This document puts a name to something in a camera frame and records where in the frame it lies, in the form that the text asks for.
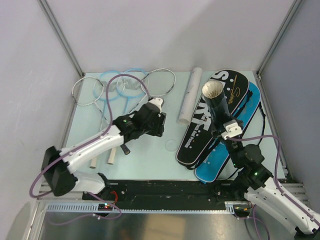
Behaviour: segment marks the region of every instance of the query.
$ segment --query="white cardboard tube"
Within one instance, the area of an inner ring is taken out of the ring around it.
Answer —
[[[96,167],[97,167],[97,157],[95,156],[94,158],[91,159],[90,168],[95,169]]]
[[[110,165],[114,164],[116,152],[117,152],[117,148],[113,147],[111,149],[110,156],[109,156],[108,161],[107,161],[108,164],[110,164]]]
[[[192,70],[189,85],[186,90],[186,94],[184,95],[184,100],[183,100],[182,108],[180,111],[178,124],[189,125],[191,122],[191,118],[194,113],[194,107],[196,104],[199,85],[202,77],[202,72],[203,71],[200,67],[195,67]]]

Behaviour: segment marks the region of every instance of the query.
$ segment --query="white wall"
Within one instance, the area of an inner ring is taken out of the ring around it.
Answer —
[[[304,1],[262,73],[289,169],[320,213],[320,1]]]
[[[61,142],[78,76],[36,0],[2,1],[0,33],[0,239],[19,240],[35,202],[29,187],[45,149]]]
[[[49,0],[84,72],[257,70],[294,0]]]

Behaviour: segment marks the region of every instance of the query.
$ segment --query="racket handle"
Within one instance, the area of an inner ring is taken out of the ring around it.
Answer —
[[[110,152],[110,156],[109,156],[109,158],[108,158],[108,161],[106,162],[107,164],[110,164],[110,165],[113,165],[113,164],[114,164],[116,152],[117,152],[117,148],[116,148],[116,147],[113,147],[113,148],[111,149],[111,152]]]
[[[95,169],[96,167],[97,167],[97,157],[95,156],[94,158],[91,159],[90,168]]]

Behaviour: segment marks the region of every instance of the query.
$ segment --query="light blue table surface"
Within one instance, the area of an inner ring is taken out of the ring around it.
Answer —
[[[213,73],[214,71],[203,72],[196,102],[198,102],[201,95],[201,86]],[[252,71],[241,71],[241,73],[245,75],[250,82],[256,83]],[[131,72],[130,74],[140,79],[144,76],[141,72]],[[127,143],[128,148],[131,150],[129,155],[125,155],[119,147],[117,148],[114,165],[107,164],[110,154],[110,150],[108,150],[98,156],[96,169],[89,168],[90,161],[88,161],[79,170],[86,173],[103,173],[108,179],[113,180],[197,180],[194,171],[187,170],[176,160],[178,147],[187,129],[186,126],[179,125],[177,121],[190,74],[190,71],[175,72],[176,84],[173,90],[163,97],[164,106],[162,111],[167,115],[162,137],[143,135],[139,139]],[[87,77],[99,77],[100,75],[101,73],[96,72],[86,74]],[[100,80],[108,81],[115,75],[116,73],[106,74],[100,78]],[[155,72],[150,75],[148,81],[150,93],[158,95],[165,93],[170,88],[173,82],[173,76],[169,72]],[[79,95],[80,103],[89,103],[95,99],[93,96],[94,83],[95,80],[92,78],[86,79],[83,82]],[[128,95],[139,95],[142,93],[142,90],[140,88],[138,90],[125,90],[124,93]],[[110,97],[116,95],[115,92],[110,93]],[[142,97],[130,100],[128,109],[133,108],[141,98]],[[102,109],[103,102],[98,101],[97,103]],[[123,114],[125,103],[126,99],[123,97],[111,101],[112,113],[115,118]],[[110,119],[108,111],[106,111],[105,116],[108,120]],[[75,145],[96,134],[100,130],[100,125],[101,114],[94,104],[77,106],[66,146]],[[245,132],[244,138],[261,135],[262,125],[263,118],[260,111],[257,111]],[[271,134],[268,119],[266,119],[265,134]],[[263,162],[264,166],[274,173],[277,154],[274,140],[271,138],[262,140],[260,148],[265,157]],[[227,178],[234,170],[231,161],[229,161],[220,174],[219,179]],[[278,166],[278,177],[285,177],[281,164]]]

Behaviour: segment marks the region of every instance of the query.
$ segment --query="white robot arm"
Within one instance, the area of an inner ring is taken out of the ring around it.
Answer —
[[[230,185],[230,194],[257,204],[283,224],[294,239],[320,240],[320,214],[287,191],[262,162],[259,146],[243,146],[243,122],[228,111],[222,83],[208,81],[202,94],[211,114],[211,133],[226,147],[235,168],[242,169]]]
[[[105,132],[103,130],[84,142],[61,150],[56,150],[54,146],[48,148],[42,169],[68,153],[44,174],[53,194],[62,196],[70,191],[102,194],[106,191],[109,182],[102,173],[88,174],[77,170],[87,161],[117,146],[126,149],[125,154],[128,154],[130,151],[127,151],[125,143],[143,134],[161,137],[166,119],[166,114],[162,112],[163,104],[162,98],[152,98],[139,111],[119,116],[106,134],[102,134]]]

